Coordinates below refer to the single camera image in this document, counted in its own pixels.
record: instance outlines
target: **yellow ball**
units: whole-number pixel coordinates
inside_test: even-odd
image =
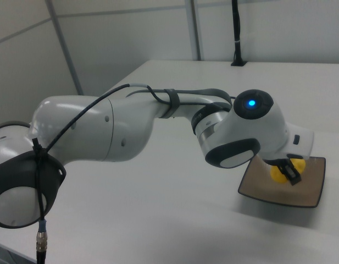
[[[292,158],[290,159],[295,169],[302,174],[306,167],[306,161],[304,159]],[[270,176],[277,183],[286,183],[288,179],[284,174],[280,172],[277,166],[272,166],[270,168]]]

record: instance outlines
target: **table surface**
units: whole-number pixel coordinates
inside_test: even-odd
[[[326,158],[319,206],[238,194],[246,164],[210,166],[189,121],[157,119],[136,158],[66,165],[46,217],[46,263],[339,263],[339,64],[150,60],[124,83],[270,93],[288,122],[316,131],[312,156]],[[0,228],[0,244],[34,259],[36,232]]]

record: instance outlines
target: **gray stripe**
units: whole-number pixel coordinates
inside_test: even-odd
[[[209,138],[214,133],[214,125],[215,124],[210,125],[201,133],[200,137],[198,138],[200,146],[202,146],[206,139]]]
[[[200,41],[199,41],[199,32],[198,32],[198,23],[197,23],[197,16],[196,16],[196,9],[195,0],[191,0],[191,12],[193,17],[193,26],[195,31],[195,42],[196,42],[196,51],[197,51],[197,60],[201,61],[201,49],[200,49]]]
[[[186,9],[186,20],[187,26],[189,29],[189,38],[190,38],[190,46],[191,46],[191,56],[193,61],[198,60],[197,56],[197,44],[195,40],[195,26],[194,26],[194,18],[192,15],[192,4],[191,0],[185,0],[185,9]]]
[[[118,14],[142,13],[142,12],[161,11],[161,10],[173,10],[173,9],[182,9],[182,8],[185,8],[185,5],[174,5],[172,7],[149,7],[149,8],[115,10],[115,11],[64,14],[64,15],[57,15],[57,17],[58,18],[72,18],[72,17],[89,17],[93,15],[118,15]]]
[[[45,20],[43,20],[43,21],[41,21],[41,22],[38,22],[38,23],[36,23],[36,24],[33,24],[32,26],[28,26],[28,27],[26,27],[26,28],[24,28],[24,29],[22,29],[22,30],[16,32],[16,33],[13,33],[13,34],[11,34],[11,35],[9,35],[9,36],[7,36],[7,37],[4,37],[4,38],[0,39],[0,43],[4,42],[4,41],[6,41],[6,40],[10,40],[10,39],[12,39],[12,38],[14,38],[14,37],[16,37],[16,36],[22,34],[22,33],[25,33],[25,32],[27,32],[27,31],[29,31],[30,29],[36,28],[37,26],[40,26],[40,25],[42,25],[42,24],[44,24],[44,23],[46,23],[46,22],[49,22],[50,20],[51,20],[50,18],[47,18],[47,19],[45,19]]]
[[[79,78],[77,77],[77,73],[76,73],[73,61],[71,60],[71,56],[70,56],[68,47],[65,43],[65,39],[64,39],[64,36],[62,34],[62,30],[60,28],[57,16],[55,14],[55,10],[54,10],[54,6],[52,4],[52,0],[45,0],[45,2],[46,2],[47,9],[49,11],[49,14],[51,16],[51,19],[52,19],[52,23],[54,25],[55,33],[57,34],[57,37],[58,37],[60,46],[62,48],[66,63],[68,65],[68,68],[69,68],[69,71],[70,71],[70,74],[71,74],[71,78],[73,79],[77,94],[78,95],[84,95],[82,88],[81,88],[81,85],[80,85],[80,82],[79,82]]]

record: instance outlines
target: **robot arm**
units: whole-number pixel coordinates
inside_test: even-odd
[[[279,106],[266,92],[243,92],[234,103],[228,94],[213,89],[167,90],[158,96],[171,104],[163,104],[145,92],[118,101],[107,97],[68,129],[49,151],[49,163],[41,168],[45,214],[65,177],[63,165],[75,160],[116,162],[134,158],[145,147],[155,118],[187,118],[205,160],[216,167],[233,168],[256,154],[267,161],[309,158],[313,132],[286,123]],[[20,228],[38,220],[32,139],[37,138],[46,147],[94,100],[88,96],[50,97],[41,102],[30,127],[0,126],[1,227]]]

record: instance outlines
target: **black cable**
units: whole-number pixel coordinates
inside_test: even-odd
[[[36,252],[36,263],[37,264],[45,264],[45,259],[46,259],[46,251]]]
[[[37,190],[38,206],[40,208],[40,220],[45,220],[45,212],[43,210],[42,191],[40,182],[41,158],[36,162],[35,185]]]

